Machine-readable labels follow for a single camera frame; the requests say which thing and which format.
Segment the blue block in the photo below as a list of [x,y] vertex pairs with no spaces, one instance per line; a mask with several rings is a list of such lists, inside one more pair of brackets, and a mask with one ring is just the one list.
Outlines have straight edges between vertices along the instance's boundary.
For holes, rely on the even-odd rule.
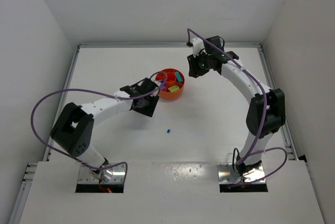
[[180,74],[179,74],[178,71],[176,71],[174,74],[176,75],[176,78],[177,78],[178,82],[182,82],[183,81],[182,76],[180,76]]

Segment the gray wall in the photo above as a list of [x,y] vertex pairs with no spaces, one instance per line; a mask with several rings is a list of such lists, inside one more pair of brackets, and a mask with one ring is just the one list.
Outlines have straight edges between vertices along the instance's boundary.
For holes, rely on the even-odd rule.
[[334,15],[334,0],[286,0],[264,45],[327,223],[335,219]]
[[186,28],[260,42],[285,0],[45,0],[67,38],[82,42],[185,42]]
[[[0,0],[0,223],[9,220],[26,164],[43,157],[30,111],[41,96],[63,86],[73,52],[43,0]],[[36,115],[45,138],[57,100]]]

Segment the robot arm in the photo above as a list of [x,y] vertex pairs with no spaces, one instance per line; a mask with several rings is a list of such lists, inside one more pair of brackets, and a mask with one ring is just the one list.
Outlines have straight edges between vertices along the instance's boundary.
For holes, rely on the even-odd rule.
[[107,118],[128,110],[152,117],[159,100],[158,92],[140,99],[131,98],[146,94],[157,87],[157,83],[145,78],[132,86],[120,88],[113,94],[129,100],[102,98],[83,105],[69,103],[59,115],[50,136],[71,157],[94,167],[106,165],[108,161],[91,144],[93,127]]
[[[219,36],[208,38],[208,41],[223,50]],[[217,71],[220,75],[227,78],[246,98],[249,103],[249,110],[247,114],[247,126],[249,133],[247,140],[237,160],[244,157],[250,146],[252,145],[257,130],[260,126],[262,111],[263,111],[263,96],[260,87],[247,76],[241,69],[239,69],[230,59],[212,49],[209,45],[199,38],[192,40],[193,55],[187,57],[189,63],[189,76],[199,77],[206,74],[210,69]],[[232,51],[228,52],[233,59],[235,59],[242,67],[243,64],[239,57]],[[267,95],[267,111],[265,123],[256,146],[253,152],[264,151],[268,141],[272,135],[277,132],[285,123],[285,98],[281,89],[272,90],[265,84],[262,84]],[[247,159],[240,165],[236,165],[237,171],[240,175],[249,170],[258,167],[261,164],[262,153],[247,157]]]

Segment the orange bowl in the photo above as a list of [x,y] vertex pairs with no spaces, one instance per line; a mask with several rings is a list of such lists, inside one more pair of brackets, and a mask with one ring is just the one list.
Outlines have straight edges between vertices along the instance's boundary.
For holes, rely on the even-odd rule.
[[[176,69],[164,69],[162,71],[166,72],[167,80],[166,80],[166,87],[164,90],[160,90],[159,96],[165,100],[176,100],[182,95],[183,90],[184,90],[184,84],[185,84],[184,75],[179,70],[176,70]],[[175,72],[179,72],[182,78],[182,81],[179,81],[177,79]],[[165,75],[163,73],[159,73],[157,74],[155,80],[156,81],[165,80]],[[175,92],[170,92],[169,88],[174,85],[177,85],[179,89]]]

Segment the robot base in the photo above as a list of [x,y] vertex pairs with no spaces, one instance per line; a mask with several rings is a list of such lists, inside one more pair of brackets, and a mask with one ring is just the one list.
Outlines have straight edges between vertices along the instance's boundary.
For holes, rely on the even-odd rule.
[[253,169],[241,177],[232,169],[232,163],[218,163],[218,175],[220,193],[267,192],[265,179],[252,184],[243,184],[265,176],[262,164],[258,169]]
[[109,180],[101,181],[99,186],[99,178],[93,172],[85,167],[80,166],[76,193],[123,193],[124,192],[124,179],[126,174],[125,165],[119,165],[108,169]]

